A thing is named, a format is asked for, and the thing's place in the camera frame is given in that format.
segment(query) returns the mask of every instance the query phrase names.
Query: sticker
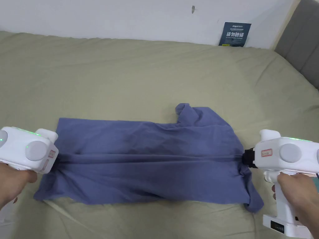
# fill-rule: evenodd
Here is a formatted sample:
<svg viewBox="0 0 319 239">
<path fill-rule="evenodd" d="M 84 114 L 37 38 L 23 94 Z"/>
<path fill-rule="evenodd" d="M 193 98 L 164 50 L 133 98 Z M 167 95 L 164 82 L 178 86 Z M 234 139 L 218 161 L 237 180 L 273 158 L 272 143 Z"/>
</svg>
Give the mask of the sticker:
<svg viewBox="0 0 319 239">
<path fill-rule="evenodd" d="M 45 170 L 45 168 L 47 167 L 48 163 L 49 163 L 49 160 L 47 159 L 45 161 L 44 165 L 43 165 L 42 171 Z"/>
<path fill-rule="evenodd" d="M 49 158 L 54 158 L 55 154 L 56 154 L 56 152 L 51 150 L 50 153 L 49 153 Z"/>
<path fill-rule="evenodd" d="M 271 155 L 272 155 L 272 149 L 271 148 L 261 151 L 261 156 L 262 157 L 267 157 L 267 156 L 271 156 Z"/>
</svg>

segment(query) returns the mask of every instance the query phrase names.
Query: finger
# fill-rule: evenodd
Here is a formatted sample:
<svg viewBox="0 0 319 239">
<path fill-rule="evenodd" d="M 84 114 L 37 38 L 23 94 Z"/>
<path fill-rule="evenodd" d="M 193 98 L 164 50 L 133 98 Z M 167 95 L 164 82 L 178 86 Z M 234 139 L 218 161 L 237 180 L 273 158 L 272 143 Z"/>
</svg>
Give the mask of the finger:
<svg viewBox="0 0 319 239">
<path fill-rule="evenodd" d="M 28 182 L 35 183 L 38 179 L 38 174 L 31 170 L 27 170 L 26 172 L 28 173 Z"/>
<path fill-rule="evenodd" d="M 34 183 L 35 181 L 37 181 L 38 178 L 37 173 L 31 170 L 22 170 L 17 171 L 16 173 L 18 173 L 20 177 L 23 178 L 23 181 L 25 181 L 25 183 Z"/>
<path fill-rule="evenodd" d="M 280 174 L 277 177 L 277 181 L 281 186 L 291 183 L 291 180 L 292 180 L 292 177 L 288 174 L 283 173 L 283 172 L 280 172 Z"/>
</svg>

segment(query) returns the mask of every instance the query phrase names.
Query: bed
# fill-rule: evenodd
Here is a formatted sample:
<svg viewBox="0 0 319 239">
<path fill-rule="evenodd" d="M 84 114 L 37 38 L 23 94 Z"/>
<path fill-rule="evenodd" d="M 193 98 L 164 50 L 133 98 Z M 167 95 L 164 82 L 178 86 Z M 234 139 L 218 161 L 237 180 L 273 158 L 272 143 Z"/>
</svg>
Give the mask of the bed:
<svg viewBox="0 0 319 239">
<path fill-rule="evenodd" d="M 0 32 L 0 125 L 55 130 L 60 117 L 173 123 L 175 106 L 190 103 L 217 112 L 245 148 L 258 142 L 264 128 L 319 141 L 319 72 L 314 67 L 319 36 L 309 43 L 306 27 L 319 23 L 318 5 L 301 1 L 276 52 Z M 263 214 L 276 213 L 271 184 L 262 173 L 253 170 L 265 203 L 257 214 L 243 205 L 194 201 L 95 206 L 68 198 L 38 202 L 33 194 L 39 178 L 19 196 L 15 224 L 2 228 L 1 236 L 281 238 L 262 226 Z"/>
</svg>

